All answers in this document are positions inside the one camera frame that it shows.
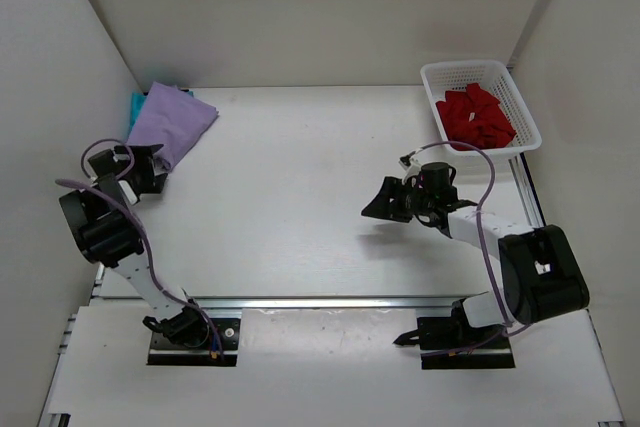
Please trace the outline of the lilac t shirt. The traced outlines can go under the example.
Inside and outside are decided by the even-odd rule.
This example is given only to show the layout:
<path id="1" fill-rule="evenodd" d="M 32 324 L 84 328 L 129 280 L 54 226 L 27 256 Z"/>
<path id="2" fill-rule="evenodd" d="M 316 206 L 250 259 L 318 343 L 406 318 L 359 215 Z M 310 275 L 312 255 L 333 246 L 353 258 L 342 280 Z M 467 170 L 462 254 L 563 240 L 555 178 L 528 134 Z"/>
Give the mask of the lilac t shirt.
<path id="1" fill-rule="evenodd" d="M 219 111 L 191 91 L 154 82 L 146 95 L 131 97 L 131 146 L 162 145 L 154 154 L 159 167 L 171 172 L 213 125 Z"/>

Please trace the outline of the teal t shirt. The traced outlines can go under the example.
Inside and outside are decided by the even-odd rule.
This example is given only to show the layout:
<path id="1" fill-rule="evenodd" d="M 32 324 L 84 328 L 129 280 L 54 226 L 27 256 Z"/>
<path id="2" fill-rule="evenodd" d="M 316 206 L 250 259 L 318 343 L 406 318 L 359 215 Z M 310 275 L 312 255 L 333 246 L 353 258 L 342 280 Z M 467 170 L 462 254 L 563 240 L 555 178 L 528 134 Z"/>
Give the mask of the teal t shirt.
<path id="1" fill-rule="evenodd" d="M 151 97 L 150 111 L 143 115 L 140 127 L 136 127 L 136 122 L 148 97 Z M 192 91 L 170 87 L 160 89 L 159 86 L 156 86 L 146 95 L 133 94 L 131 97 L 128 142 L 132 143 L 135 139 L 151 138 L 160 134 L 175 133 L 188 129 L 187 126 L 179 126 L 181 122 L 179 117 L 186 113 L 185 107 L 194 103 Z"/>

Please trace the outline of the red t shirt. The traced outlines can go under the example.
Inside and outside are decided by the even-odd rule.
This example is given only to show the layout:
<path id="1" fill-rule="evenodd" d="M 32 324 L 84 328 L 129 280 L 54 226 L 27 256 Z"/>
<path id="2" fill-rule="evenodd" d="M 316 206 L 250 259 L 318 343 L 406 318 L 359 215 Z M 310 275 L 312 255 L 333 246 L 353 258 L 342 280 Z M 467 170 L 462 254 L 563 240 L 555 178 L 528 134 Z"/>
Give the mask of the red t shirt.
<path id="1" fill-rule="evenodd" d="M 516 136 L 499 99 L 478 83 L 468 84 L 464 91 L 446 91 L 436 109 L 451 141 L 487 150 L 505 148 Z"/>

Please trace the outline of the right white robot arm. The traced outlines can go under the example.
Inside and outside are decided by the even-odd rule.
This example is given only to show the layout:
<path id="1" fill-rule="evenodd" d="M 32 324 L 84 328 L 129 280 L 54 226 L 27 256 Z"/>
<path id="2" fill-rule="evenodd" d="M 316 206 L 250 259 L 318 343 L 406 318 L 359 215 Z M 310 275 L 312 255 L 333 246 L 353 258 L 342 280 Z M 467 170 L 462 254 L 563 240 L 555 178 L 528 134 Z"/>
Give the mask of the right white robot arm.
<path id="1" fill-rule="evenodd" d="M 462 199 L 456 170 L 446 162 L 404 162 L 402 178 L 387 177 L 362 216 L 417 221 L 445 237 L 478 248 L 491 288 L 459 302 L 449 334 L 460 346 L 480 340 L 486 327 L 529 326 L 586 308 L 588 287 L 564 231 L 532 227 L 487 213 Z"/>

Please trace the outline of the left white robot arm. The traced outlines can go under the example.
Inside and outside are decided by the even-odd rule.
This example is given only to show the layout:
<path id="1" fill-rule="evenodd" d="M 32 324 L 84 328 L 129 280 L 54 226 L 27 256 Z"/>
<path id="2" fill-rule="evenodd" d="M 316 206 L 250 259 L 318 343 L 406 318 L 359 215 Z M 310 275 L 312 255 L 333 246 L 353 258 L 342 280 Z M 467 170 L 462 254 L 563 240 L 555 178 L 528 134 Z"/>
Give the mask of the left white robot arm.
<path id="1" fill-rule="evenodd" d="M 117 273 L 149 304 L 153 315 L 144 324 L 155 332 L 175 327 L 186 346 L 198 347 L 208 339 L 210 324 L 197 304 L 163 285 L 146 231 L 132 211 L 143 195 L 159 195 L 164 189 L 167 175 L 155 166 L 161 148 L 116 141 L 95 154 L 86 149 L 80 165 L 90 183 L 59 180 L 70 190 L 59 204 L 82 256 Z"/>

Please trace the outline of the white plastic basket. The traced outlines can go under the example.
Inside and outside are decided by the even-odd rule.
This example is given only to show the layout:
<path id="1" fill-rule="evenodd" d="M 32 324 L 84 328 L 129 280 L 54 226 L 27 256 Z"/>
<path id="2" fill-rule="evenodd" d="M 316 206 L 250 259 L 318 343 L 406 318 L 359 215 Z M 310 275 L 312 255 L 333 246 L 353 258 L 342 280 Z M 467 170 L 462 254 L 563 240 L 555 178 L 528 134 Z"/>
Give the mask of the white plastic basket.
<path id="1" fill-rule="evenodd" d="M 510 159 L 541 146 L 539 130 L 503 63 L 496 60 L 429 63 L 421 67 L 420 76 L 442 140 L 448 140 L 449 136 L 437 103 L 446 100 L 447 92 L 466 92 L 468 85 L 477 84 L 499 101 L 502 113 L 515 130 L 515 136 L 508 145 L 487 151 L 492 159 Z"/>

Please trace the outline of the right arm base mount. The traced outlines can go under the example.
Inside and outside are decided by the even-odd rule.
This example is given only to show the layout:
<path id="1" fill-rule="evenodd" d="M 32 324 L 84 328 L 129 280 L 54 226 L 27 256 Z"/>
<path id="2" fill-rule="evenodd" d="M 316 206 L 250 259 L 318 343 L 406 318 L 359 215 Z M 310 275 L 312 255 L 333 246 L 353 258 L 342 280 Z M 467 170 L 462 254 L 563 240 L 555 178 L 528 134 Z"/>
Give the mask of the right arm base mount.
<path id="1" fill-rule="evenodd" d="M 504 327 L 472 327 L 462 301 L 453 303 L 448 317 L 418 317 L 414 330 L 400 334 L 397 347 L 418 347 L 422 370 L 492 370 L 515 368 Z"/>

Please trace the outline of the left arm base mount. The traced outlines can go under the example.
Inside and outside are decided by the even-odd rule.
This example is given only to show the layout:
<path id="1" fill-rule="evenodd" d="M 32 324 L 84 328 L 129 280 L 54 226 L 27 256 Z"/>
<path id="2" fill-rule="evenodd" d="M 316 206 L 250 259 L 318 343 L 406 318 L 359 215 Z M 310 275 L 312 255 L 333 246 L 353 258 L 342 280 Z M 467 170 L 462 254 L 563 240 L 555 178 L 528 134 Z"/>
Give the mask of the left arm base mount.
<path id="1" fill-rule="evenodd" d="M 241 334 L 240 317 L 214 316 L 205 321 L 193 309 L 171 319 L 145 316 L 151 331 L 147 364 L 150 366 L 235 367 Z"/>

